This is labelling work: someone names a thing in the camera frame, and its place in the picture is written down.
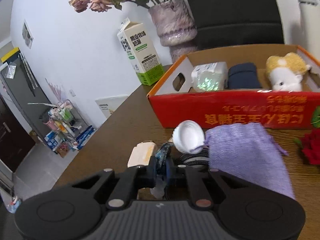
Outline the navy blue cloth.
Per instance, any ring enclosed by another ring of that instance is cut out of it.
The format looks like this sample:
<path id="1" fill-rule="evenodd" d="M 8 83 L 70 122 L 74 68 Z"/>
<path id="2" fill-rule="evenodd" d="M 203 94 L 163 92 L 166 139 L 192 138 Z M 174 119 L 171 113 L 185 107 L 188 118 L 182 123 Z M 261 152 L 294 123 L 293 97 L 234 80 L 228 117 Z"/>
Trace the navy blue cloth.
<path id="1" fill-rule="evenodd" d="M 247 62 L 236 64 L 228 70 L 228 89 L 259 89 L 262 88 L 257 67 L 254 63 Z"/>

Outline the white plush toy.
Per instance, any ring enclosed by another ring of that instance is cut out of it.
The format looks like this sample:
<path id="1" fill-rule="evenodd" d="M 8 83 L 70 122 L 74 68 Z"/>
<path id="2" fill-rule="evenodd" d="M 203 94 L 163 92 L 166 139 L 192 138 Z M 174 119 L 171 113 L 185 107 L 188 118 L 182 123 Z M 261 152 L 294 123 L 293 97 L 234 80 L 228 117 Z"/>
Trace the white plush toy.
<path id="1" fill-rule="evenodd" d="M 275 91 L 302 92 L 303 77 L 310 69 L 296 53 L 271 56 L 266 61 L 266 76 Z"/>

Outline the purple flower vase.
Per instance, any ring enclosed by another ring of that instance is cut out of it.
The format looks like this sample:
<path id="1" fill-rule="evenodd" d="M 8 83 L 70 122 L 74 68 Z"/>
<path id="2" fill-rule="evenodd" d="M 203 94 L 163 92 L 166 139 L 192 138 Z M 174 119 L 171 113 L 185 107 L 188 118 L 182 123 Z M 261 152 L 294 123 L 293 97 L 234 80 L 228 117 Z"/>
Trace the purple flower vase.
<path id="1" fill-rule="evenodd" d="M 198 50 L 197 29 L 184 0 L 172 0 L 149 9 L 160 43 L 169 48 L 173 62 L 184 54 Z"/>

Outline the blue patterned small item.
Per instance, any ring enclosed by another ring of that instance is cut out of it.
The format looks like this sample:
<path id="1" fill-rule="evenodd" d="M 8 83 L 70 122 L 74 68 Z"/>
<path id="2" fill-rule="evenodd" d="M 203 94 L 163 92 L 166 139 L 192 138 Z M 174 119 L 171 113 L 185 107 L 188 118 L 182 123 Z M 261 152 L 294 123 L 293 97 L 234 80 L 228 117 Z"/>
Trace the blue patterned small item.
<path id="1" fill-rule="evenodd" d="M 165 188 L 168 183 L 167 159 L 170 158 L 171 148 L 174 146 L 172 141 L 165 142 L 155 154 L 156 178 L 155 187 L 150 189 L 150 193 L 156 199 L 163 199 Z"/>

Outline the grey refrigerator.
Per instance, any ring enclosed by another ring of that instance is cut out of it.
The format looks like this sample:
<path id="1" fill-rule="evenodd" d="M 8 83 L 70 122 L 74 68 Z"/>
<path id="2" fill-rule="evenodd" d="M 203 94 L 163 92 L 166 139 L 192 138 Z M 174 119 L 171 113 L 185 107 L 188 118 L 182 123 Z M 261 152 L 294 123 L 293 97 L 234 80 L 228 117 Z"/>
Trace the grey refrigerator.
<path id="1" fill-rule="evenodd" d="M 29 126 L 41 140 L 44 140 L 44 137 L 51 131 L 44 124 L 48 119 L 49 99 L 31 70 L 25 65 L 19 51 L 6 59 L 5 63 L 16 66 L 12 79 L 7 77 L 8 67 L 1 70 L 1 81 L 4 82 L 6 91 Z"/>

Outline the purple knitted cloth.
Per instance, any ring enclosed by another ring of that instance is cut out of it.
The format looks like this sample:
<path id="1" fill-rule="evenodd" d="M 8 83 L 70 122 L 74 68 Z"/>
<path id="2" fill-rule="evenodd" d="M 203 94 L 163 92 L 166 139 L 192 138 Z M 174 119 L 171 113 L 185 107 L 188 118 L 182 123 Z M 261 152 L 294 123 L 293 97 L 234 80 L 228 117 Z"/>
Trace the purple knitted cloth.
<path id="1" fill-rule="evenodd" d="M 209 166 L 295 198 L 281 148 L 260 123 L 222 125 L 205 133 Z"/>

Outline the white thermos bottle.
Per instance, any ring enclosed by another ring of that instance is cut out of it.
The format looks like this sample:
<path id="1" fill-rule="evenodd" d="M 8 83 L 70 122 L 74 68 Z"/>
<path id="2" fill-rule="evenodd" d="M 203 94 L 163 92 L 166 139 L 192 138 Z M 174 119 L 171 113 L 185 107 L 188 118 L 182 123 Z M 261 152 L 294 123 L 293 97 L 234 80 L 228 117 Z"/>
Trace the white thermos bottle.
<path id="1" fill-rule="evenodd" d="M 319 2 L 298 0 L 304 36 L 304 47 L 319 59 Z"/>

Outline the white jar lid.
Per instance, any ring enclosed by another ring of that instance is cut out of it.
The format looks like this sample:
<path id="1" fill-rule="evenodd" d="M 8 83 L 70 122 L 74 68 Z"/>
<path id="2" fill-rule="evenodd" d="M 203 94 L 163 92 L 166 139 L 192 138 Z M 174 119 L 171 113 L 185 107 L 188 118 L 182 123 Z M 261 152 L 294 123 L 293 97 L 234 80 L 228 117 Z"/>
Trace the white jar lid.
<path id="1" fill-rule="evenodd" d="M 172 141 L 176 149 L 183 154 L 198 154 L 204 148 L 204 132 L 194 121 L 185 120 L 173 131 Z"/>

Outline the black paper bag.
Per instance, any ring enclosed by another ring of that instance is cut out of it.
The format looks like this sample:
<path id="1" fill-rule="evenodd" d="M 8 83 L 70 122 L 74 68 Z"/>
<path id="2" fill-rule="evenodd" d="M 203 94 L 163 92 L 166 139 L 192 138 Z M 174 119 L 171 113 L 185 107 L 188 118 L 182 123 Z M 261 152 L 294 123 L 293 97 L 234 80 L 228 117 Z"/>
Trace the black paper bag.
<path id="1" fill-rule="evenodd" d="M 276 0 L 187 0 L 199 49 L 243 44 L 283 44 Z"/>

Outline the wrapped tissue pack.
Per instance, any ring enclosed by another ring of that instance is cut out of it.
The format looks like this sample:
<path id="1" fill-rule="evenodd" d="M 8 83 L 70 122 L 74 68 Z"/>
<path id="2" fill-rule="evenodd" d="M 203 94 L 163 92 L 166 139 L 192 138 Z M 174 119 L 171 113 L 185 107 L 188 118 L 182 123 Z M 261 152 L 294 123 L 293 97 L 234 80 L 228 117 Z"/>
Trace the wrapped tissue pack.
<path id="1" fill-rule="evenodd" d="M 228 80 L 225 62 L 213 62 L 195 66 L 191 73 L 193 89 L 196 92 L 216 92 L 224 90 Z"/>

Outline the red cardboard box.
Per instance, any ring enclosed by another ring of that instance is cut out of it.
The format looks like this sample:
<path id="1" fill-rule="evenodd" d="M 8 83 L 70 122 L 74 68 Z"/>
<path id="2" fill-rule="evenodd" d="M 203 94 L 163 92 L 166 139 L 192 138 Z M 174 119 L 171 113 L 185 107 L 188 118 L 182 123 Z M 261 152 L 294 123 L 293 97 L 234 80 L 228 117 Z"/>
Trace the red cardboard box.
<path id="1" fill-rule="evenodd" d="M 149 103 L 164 128 L 174 128 L 193 120 L 203 128 L 234 123 L 259 122 L 273 129 L 313 129 L 319 127 L 319 85 L 310 75 L 301 92 L 270 90 L 265 75 L 271 56 L 297 53 L 319 74 L 319 61 L 301 46 L 252 44 L 196 51 L 181 56 L 149 91 Z M 225 62 L 228 67 L 251 62 L 257 67 L 261 89 L 226 89 L 196 92 L 191 85 L 194 67 Z"/>

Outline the red artificial rose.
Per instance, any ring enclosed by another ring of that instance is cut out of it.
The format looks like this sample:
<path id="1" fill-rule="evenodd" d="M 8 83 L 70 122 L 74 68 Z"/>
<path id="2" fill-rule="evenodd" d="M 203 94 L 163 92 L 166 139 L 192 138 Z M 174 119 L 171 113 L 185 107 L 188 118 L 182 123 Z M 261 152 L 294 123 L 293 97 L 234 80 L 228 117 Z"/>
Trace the red artificial rose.
<path id="1" fill-rule="evenodd" d="M 305 133 L 303 137 L 295 138 L 294 142 L 299 147 L 302 159 L 310 164 L 319 166 L 320 140 L 319 128 L 313 129 L 310 133 Z"/>

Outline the cream toy bread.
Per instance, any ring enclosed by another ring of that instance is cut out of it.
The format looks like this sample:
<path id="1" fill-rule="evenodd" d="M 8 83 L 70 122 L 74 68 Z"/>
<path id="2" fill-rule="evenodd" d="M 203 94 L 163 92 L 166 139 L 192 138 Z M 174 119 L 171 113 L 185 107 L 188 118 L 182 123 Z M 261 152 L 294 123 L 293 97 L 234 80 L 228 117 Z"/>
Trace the cream toy bread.
<path id="1" fill-rule="evenodd" d="M 158 147 L 154 142 L 138 143 L 131 152 L 127 167 L 148 166 L 150 158 L 156 154 L 157 150 Z"/>

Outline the green white milk carton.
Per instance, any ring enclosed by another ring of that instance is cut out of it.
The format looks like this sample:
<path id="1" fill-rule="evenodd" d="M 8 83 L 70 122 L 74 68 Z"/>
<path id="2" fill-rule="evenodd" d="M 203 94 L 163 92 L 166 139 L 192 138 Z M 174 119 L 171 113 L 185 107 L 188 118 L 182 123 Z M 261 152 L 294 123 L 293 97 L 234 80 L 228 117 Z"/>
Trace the green white milk carton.
<path id="1" fill-rule="evenodd" d="M 141 84 L 150 86 L 156 83 L 163 76 L 164 69 L 144 24 L 126 18 L 117 37 Z"/>

